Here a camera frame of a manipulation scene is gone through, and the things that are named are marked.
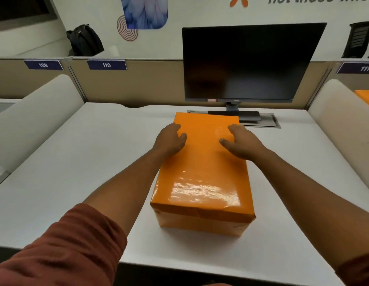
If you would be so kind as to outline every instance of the white desk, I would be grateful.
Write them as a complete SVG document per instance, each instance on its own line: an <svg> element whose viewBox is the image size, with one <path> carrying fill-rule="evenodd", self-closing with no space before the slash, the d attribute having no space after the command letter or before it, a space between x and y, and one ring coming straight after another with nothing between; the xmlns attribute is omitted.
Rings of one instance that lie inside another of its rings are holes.
<svg viewBox="0 0 369 286"><path fill-rule="evenodd" d="M176 112L86 103L0 185L0 246L23 248L75 204L151 148ZM281 129L251 128L270 149L338 195L369 211L369 190L304 110L275 113ZM241 238L164 229L149 202L121 262L301 285L342 285L248 162L257 219Z"/></svg>

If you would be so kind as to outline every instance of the orange asterisk graphic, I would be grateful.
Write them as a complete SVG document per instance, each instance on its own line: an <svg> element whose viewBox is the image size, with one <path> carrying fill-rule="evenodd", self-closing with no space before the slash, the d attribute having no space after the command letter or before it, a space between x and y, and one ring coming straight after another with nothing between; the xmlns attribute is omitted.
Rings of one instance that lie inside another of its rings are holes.
<svg viewBox="0 0 369 286"><path fill-rule="evenodd" d="M235 6L237 2L238 2L238 0L232 0L230 2L230 7ZM241 4L243 5L244 8L247 8L248 7L248 0L241 0Z"/></svg>

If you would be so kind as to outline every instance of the flower graphic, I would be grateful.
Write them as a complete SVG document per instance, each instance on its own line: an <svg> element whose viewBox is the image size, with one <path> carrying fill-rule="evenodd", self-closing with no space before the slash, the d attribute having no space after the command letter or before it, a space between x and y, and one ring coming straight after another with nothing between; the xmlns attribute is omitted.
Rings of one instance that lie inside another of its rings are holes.
<svg viewBox="0 0 369 286"><path fill-rule="evenodd" d="M167 0L121 0L128 29L159 29L168 18Z"/></svg>
<svg viewBox="0 0 369 286"><path fill-rule="evenodd" d="M238 2L238 0L232 0L230 2L230 7L235 6L237 2ZM248 7L248 0L241 0L241 4L243 5L244 8L247 8Z"/></svg>

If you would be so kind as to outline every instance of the office chair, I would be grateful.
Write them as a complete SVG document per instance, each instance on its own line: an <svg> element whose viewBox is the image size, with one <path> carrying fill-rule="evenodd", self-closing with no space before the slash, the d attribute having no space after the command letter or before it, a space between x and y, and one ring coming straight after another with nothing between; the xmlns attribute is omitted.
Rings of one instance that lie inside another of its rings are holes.
<svg viewBox="0 0 369 286"><path fill-rule="evenodd" d="M369 22L350 24L349 40L342 58L362 58L369 45Z"/></svg>

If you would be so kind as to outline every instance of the hand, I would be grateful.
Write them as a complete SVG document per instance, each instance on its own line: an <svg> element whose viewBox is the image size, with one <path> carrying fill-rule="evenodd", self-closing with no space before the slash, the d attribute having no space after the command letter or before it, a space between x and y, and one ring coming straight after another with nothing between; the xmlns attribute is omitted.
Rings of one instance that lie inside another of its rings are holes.
<svg viewBox="0 0 369 286"><path fill-rule="evenodd" d="M180 124L169 124L158 134L153 145L153 149L162 153L165 158L171 157L180 152L186 144L187 134L178 136L177 131L181 128Z"/></svg>
<svg viewBox="0 0 369 286"><path fill-rule="evenodd" d="M251 131L246 130L243 125L233 124L228 129L234 136L235 142L232 143L223 138L219 142L234 156L246 160L253 160L268 151L257 136Z"/></svg>

